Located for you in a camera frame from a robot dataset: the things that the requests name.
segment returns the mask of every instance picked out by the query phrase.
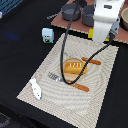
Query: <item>white robot part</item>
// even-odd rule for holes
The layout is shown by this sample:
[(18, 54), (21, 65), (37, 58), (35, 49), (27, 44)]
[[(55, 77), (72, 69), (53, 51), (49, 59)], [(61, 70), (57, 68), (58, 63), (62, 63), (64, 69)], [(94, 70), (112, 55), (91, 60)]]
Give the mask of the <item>white robot part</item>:
[(32, 90), (35, 97), (40, 100), (42, 98), (42, 92), (40, 86), (36, 83), (36, 79), (31, 79), (30, 83), (32, 84)]
[(103, 43), (116, 22), (125, 0), (95, 0), (93, 41)]
[(2, 18), (2, 12), (0, 12), (0, 19)]

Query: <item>dark table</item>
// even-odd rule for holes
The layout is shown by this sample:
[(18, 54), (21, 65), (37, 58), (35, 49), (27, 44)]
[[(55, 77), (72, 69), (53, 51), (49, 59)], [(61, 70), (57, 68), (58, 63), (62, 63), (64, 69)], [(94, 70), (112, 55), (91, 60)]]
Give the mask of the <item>dark table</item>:
[[(65, 29), (51, 26), (67, 0), (24, 0), (0, 19), (0, 111), (38, 121), (49, 128), (75, 128), (16, 97), (36, 72)], [(52, 28), (53, 44), (43, 43), (42, 28)], [(70, 31), (81, 38), (87, 35)], [(128, 45), (112, 42), (119, 51), (110, 76), (96, 128), (128, 127)]]

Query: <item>toy bread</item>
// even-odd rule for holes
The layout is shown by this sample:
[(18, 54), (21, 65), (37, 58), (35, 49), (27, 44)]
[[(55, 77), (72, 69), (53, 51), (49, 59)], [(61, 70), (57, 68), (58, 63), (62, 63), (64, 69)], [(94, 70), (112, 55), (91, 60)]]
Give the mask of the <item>toy bread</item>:
[[(85, 63), (81, 63), (81, 62), (66, 62), (64, 73), (80, 74), (84, 65)], [(87, 66), (84, 69), (83, 74), (86, 74), (86, 72), (87, 72)]]

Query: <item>placemat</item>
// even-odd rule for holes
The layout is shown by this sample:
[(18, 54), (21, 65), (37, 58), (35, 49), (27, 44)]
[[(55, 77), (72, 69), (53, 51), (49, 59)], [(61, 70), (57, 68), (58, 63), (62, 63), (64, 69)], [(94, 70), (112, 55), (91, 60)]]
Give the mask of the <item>placemat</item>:
[[(48, 77), (49, 72), (60, 76), (60, 50), (64, 35), (61, 35), (32, 76), (41, 87), (42, 99), (38, 101), (35, 98), (30, 82), (17, 98), (78, 128), (95, 128), (118, 48), (110, 45), (93, 58), (101, 61), (101, 65), (87, 65), (87, 74), (77, 81), (90, 89), (89, 92), (84, 92)], [(105, 44), (68, 35), (65, 52), (89, 58), (103, 46)]]

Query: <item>black wire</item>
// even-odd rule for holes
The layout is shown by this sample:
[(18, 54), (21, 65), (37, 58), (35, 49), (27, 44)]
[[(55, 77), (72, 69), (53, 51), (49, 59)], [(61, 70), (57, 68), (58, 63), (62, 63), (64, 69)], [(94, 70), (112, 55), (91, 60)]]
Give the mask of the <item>black wire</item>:
[(78, 75), (78, 77), (77, 77), (74, 81), (68, 83), (68, 82), (66, 81), (65, 77), (64, 77), (64, 72), (63, 72), (63, 52), (64, 52), (64, 48), (65, 48), (65, 42), (66, 42), (66, 39), (67, 39), (68, 31), (69, 31), (70, 25), (71, 25), (71, 23), (72, 23), (73, 17), (74, 17), (74, 15), (75, 15), (75, 13), (76, 13), (76, 10), (77, 10), (77, 7), (78, 7), (78, 3), (79, 3), (79, 0), (76, 0), (76, 8), (75, 8), (75, 11), (74, 11), (74, 13), (73, 13), (73, 16), (72, 16), (72, 18), (71, 18), (71, 20), (70, 20), (70, 22), (69, 22), (69, 24), (68, 24), (68, 27), (67, 27), (67, 30), (66, 30), (66, 34), (65, 34), (65, 37), (64, 37), (64, 40), (63, 40), (62, 49), (61, 49), (61, 56), (60, 56), (61, 75), (62, 75), (62, 78), (63, 78), (64, 82), (65, 82), (66, 84), (69, 84), (69, 85), (74, 84), (74, 83), (80, 78), (80, 76), (83, 74), (84, 69), (86, 68), (87, 64), (89, 63), (89, 61), (90, 61), (95, 55), (97, 55), (99, 52), (101, 52), (102, 50), (104, 50), (105, 48), (107, 48), (107, 47), (110, 45), (111, 41), (115, 38), (115, 35), (112, 34), (112, 33), (110, 33), (110, 34), (109, 34), (109, 35), (110, 35), (110, 39), (109, 39), (108, 44), (105, 45), (105, 46), (104, 46), (103, 48), (101, 48), (100, 50), (98, 50), (96, 53), (94, 53), (94, 54), (88, 59), (88, 61), (85, 63), (85, 65), (84, 65), (83, 69), (81, 70), (80, 74)]

